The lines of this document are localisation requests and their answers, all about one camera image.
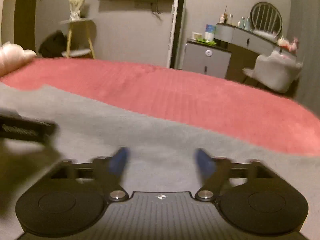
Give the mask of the grey sweatpants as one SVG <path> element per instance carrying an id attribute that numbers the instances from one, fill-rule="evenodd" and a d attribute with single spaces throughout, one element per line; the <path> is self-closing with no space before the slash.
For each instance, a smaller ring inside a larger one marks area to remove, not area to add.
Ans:
<path id="1" fill-rule="evenodd" d="M 61 159 L 80 163 L 130 149 L 123 187 L 133 191 L 196 192 L 194 153 L 238 162 L 259 159 L 300 191 L 309 214 L 302 233 L 319 239 L 319 158 L 271 151 L 247 142 L 178 122 L 153 118 L 99 101 L 44 86 L 22 91 L 1 85 L 1 110 L 59 126 L 49 147 L 29 142 L 1 142 L 1 239 L 16 239 L 22 229 L 15 203 L 31 185 Z"/>

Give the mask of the pink ribbed bedspread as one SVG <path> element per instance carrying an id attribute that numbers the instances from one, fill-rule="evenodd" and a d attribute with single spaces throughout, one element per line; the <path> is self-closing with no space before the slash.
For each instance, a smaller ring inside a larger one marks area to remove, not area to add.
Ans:
<path id="1" fill-rule="evenodd" d="M 219 132 L 257 146 L 319 155 L 319 118 L 298 103 L 217 77 L 148 64 L 34 59 L 1 82 L 44 85 L 132 112 Z"/>

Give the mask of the pink plush pillow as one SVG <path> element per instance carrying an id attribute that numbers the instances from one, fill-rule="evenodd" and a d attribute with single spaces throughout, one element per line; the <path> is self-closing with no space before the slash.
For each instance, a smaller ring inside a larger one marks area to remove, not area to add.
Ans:
<path id="1" fill-rule="evenodd" d="M 20 45 L 6 42 L 1 46 L 1 77 L 18 70 L 37 57 L 33 50 L 24 50 Z"/>

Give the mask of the grey bedside cabinet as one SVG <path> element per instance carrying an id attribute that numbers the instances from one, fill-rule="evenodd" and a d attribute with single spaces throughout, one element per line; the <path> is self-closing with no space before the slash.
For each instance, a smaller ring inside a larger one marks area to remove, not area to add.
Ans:
<path id="1" fill-rule="evenodd" d="M 224 79 L 227 75 L 231 52 L 219 46 L 210 46 L 187 40 L 182 69 Z"/>

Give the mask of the black bag on floor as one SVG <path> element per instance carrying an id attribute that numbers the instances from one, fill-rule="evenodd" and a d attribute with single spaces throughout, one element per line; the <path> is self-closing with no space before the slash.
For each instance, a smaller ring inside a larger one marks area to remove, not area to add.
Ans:
<path id="1" fill-rule="evenodd" d="M 39 46 L 38 52 L 44 58 L 62 57 L 67 49 L 67 37 L 61 30 L 50 34 Z"/>

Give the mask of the grey upholstered chair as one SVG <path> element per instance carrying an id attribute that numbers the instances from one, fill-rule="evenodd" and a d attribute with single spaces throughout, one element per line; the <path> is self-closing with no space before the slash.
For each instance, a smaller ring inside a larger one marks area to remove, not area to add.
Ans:
<path id="1" fill-rule="evenodd" d="M 272 51 L 269 56 L 259 55 L 254 68 L 244 68 L 242 72 L 272 91 L 284 94 L 299 77 L 302 68 L 302 63 Z"/>

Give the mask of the yellow leg side table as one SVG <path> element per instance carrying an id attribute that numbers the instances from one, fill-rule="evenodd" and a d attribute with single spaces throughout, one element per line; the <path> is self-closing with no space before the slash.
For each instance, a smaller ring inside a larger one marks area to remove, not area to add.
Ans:
<path id="1" fill-rule="evenodd" d="M 91 57 L 95 59 L 91 27 L 94 22 L 90 18 L 81 18 L 76 21 L 64 20 L 60 25 L 67 27 L 66 50 L 62 52 L 65 58 Z"/>

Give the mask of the white cup on cabinet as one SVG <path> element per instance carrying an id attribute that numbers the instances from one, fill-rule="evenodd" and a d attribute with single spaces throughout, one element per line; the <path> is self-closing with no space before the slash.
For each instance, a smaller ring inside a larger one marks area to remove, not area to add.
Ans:
<path id="1" fill-rule="evenodd" d="M 192 39 L 192 40 L 202 39 L 202 34 L 193 31 L 193 32 L 191 33 L 191 39 Z"/>

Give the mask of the grey vanity desk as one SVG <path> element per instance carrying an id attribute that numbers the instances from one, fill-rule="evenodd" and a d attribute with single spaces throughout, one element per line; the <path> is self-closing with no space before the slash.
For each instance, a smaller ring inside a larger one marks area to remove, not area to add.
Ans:
<path id="1" fill-rule="evenodd" d="M 227 80 L 242 82 L 245 78 L 242 70 L 253 68 L 259 55 L 269 56 L 273 51 L 277 51 L 290 59 L 296 59 L 296 55 L 286 48 L 230 24 L 218 23 L 216 25 L 215 40 L 218 45 L 231 52 L 226 74 Z"/>

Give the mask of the blue white tissue pack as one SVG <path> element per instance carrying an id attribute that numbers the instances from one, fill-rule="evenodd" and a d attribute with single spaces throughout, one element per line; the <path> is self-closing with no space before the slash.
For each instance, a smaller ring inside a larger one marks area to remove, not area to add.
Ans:
<path id="1" fill-rule="evenodd" d="M 215 35 L 215 25 L 207 24 L 206 25 L 206 30 L 204 33 L 204 39 L 208 42 L 212 42 L 214 40 L 214 35 Z"/>

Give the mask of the white tall heater column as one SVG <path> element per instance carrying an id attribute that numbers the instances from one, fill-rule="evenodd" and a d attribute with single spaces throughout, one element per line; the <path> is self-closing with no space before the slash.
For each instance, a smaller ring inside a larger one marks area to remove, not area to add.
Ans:
<path id="1" fill-rule="evenodd" d="M 167 68 L 176 68 L 180 52 L 186 0 L 174 0 L 171 9 L 171 30 L 168 44 Z"/>

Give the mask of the wrapped flower bouquet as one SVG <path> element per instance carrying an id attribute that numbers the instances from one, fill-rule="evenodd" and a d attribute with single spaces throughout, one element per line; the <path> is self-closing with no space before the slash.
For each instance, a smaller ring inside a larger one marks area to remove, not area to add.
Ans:
<path id="1" fill-rule="evenodd" d="M 69 10 L 70 10 L 69 20 L 71 22 L 80 20 L 81 9 L 85 3 L 85 0 L 68 0 L 68 1 L 69 1 Z"/>

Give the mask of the round vanity mirror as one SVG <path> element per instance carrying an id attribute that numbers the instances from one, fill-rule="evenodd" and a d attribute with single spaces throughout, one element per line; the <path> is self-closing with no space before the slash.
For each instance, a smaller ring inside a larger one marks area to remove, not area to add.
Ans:
<path id="1" fill-rule="evenodd" d="M 268 2 L 259 2 L 253 5 L 250 12 L 253 29 L 267 33 L 281 34 L 283 19 L 278 9 Z"/>

